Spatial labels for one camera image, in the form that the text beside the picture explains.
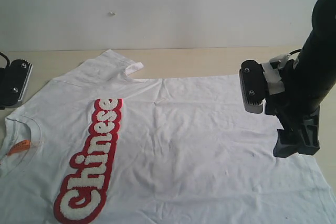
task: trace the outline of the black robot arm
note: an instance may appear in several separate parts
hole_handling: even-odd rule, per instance
[[[275,157],[296,152],[314,155],[318,141],[320,103],[336,83],[336,0],[318,0],[312,32],[301,50],[258,64],[244,61],[239,71],[245,110],[275,115],[278,129]],[[288,60],[298,53],[296,60]]]

